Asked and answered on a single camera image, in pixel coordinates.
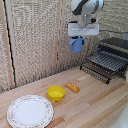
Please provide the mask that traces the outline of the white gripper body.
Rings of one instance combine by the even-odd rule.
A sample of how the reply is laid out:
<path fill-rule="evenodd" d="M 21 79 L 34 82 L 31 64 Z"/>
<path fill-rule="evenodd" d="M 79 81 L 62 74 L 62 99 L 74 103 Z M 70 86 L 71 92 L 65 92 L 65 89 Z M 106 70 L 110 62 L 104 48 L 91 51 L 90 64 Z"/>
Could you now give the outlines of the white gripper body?
<path fill-rule="evenodd" d="M 86 27 L 80 27 L 77 23 L 68 24 L 69 36 L 90 36 L 99 34 L 99 24 L 88 24 Z"/>

